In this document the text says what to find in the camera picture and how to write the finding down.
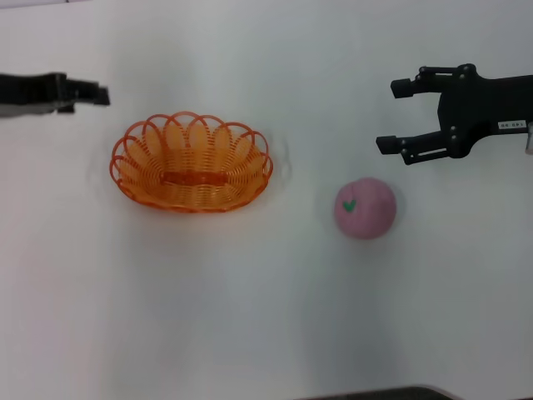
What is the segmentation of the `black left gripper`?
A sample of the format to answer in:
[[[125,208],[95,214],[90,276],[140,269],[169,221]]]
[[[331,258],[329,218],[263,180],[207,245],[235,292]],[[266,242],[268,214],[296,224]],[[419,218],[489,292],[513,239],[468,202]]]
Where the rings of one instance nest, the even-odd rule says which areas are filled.
[[[71,79],[65,73],[1,75],[2,111],[27,111],[55,102],[57,113],[75,113],[76,103],[111,105],[108,89],[98,82]]]

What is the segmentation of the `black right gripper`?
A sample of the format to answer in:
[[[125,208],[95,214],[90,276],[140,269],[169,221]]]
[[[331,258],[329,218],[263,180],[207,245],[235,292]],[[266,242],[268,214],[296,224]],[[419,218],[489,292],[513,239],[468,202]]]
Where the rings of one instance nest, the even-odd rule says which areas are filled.
[[[489,79],[476,66],[420,67],[413,79],[391,82],[394,98],[441,95],[441,130],[413,137],[376,139],[382,155],[401,155],[405,165],[441,158],[464,158],[483,138],[528,134],[532,128],[532,76]]]

